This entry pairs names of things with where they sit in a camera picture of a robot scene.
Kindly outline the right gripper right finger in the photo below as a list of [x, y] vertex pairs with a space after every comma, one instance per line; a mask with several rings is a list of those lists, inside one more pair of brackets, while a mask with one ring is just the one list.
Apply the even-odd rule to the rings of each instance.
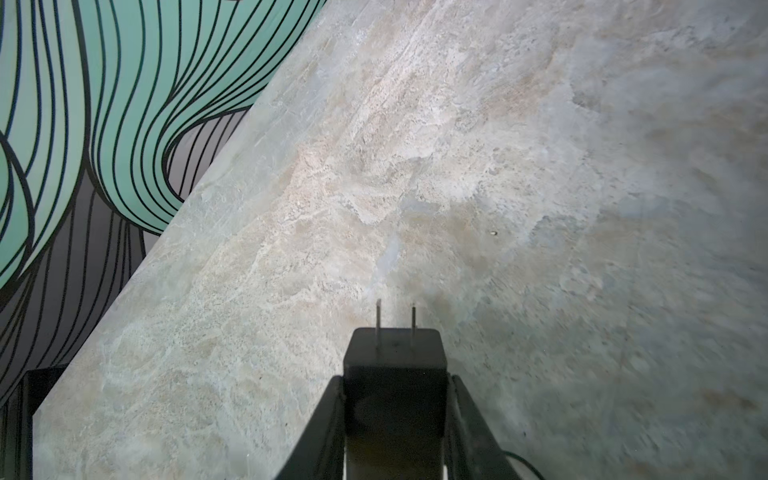
[[445, 466], [448, 479], [521, 479], [458, 375], [448, 378], [446, 408]]

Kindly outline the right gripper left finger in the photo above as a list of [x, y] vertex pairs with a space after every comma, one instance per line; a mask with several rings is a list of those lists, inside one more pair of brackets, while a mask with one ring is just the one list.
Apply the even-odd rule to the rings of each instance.
[[345, 438], [343, 379], [333, 376], [276, 479], [342, 480]]

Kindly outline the black power adapter with cable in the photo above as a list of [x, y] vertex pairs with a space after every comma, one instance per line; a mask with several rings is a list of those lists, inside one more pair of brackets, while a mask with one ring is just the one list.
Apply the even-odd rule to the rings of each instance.
[[[418, 327], [415, 306], [406, 328], [377, 320], [356, 329], [343, 361], [346, 478], [448, 479], [450, 375], [440, 333]], [[530, 461], [501, 449], [521, 479], [542, 478]]]

